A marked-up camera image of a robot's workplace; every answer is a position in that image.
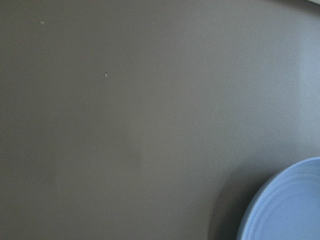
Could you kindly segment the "blue plate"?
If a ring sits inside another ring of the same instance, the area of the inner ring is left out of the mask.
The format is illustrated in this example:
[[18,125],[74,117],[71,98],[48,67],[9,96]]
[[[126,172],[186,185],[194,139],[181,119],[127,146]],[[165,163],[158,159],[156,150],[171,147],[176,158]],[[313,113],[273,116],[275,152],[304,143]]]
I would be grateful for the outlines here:
[[318,240],[320,159],[300,161],[268,180],[250,202],[239,240]]

